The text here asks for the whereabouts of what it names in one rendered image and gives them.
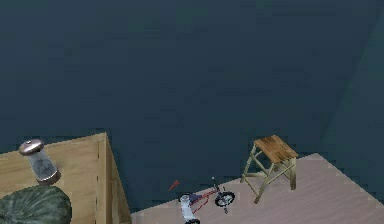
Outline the red and white bicycle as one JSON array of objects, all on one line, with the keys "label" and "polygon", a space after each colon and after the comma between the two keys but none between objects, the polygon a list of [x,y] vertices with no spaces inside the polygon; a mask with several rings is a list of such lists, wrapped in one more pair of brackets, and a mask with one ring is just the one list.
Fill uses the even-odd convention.
[{"label": "red and white bicycle", "polygon": [[215,197],[214,204],[228,213],[228,206],[235,200],[235,194],[227,191],[225,187],[220,187],[214,177],[212,181],[213,187],[206,193],[183,193],[179,196],[178,202],[184,224],[201,224],[195,214],[209,202],[211,196]]}]

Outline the wooden step stool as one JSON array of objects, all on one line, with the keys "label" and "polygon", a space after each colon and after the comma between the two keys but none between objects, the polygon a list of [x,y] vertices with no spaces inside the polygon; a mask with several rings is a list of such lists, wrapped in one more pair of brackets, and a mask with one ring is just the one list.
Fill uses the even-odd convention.
[{"label": "wooden step stool", "polygon": [[[264,154],[270,161],[271,165],[269,168],[266,168],[258,160],[261,154]],[[253,147],[249,153],[240,182],[246,182],[255,194],[255,204],[259,202],[265,188],[280,176],[285,176],[290,181],[291,190],[296,189],[297,157],[298,154],[277,135],[253,141]],[[261,177],[263,179],[258,190],[256,190],[249,181],[251,177]]]}]

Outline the light wooden cupboard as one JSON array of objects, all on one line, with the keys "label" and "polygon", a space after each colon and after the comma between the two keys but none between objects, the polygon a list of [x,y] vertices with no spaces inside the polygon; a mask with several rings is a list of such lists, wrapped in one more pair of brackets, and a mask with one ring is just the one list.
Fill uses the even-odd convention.
[{"label": "light wooden cupboard", "polygon": [[[132,224],[105,133],[48,144],[45,153],[61,173],[55,185],[70,198],[71,224]],[[0,198],[36,184],[27,158],[17,151],[0,154]]]}]

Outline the grey jar with metal lid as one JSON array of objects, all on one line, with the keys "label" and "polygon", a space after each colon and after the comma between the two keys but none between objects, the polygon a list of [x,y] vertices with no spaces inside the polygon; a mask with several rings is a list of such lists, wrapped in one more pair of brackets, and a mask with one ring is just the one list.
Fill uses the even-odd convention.
[{"label": "grey jar with metal lid", "polygon": [[45,153],[42,140],[25,141],[20,145],[19,153],[28,159],[35,179],[40,185],[53,185],[60,179],[61,173]]}]

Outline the dark green round cushion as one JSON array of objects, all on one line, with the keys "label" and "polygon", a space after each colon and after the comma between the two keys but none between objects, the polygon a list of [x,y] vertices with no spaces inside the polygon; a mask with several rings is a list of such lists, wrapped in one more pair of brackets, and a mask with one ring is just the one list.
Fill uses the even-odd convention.
[{"label": "dark green round cushion", "polygon": [[69,197],[56,186],[32,186],[0,199],[0,224],[71,224]]}]

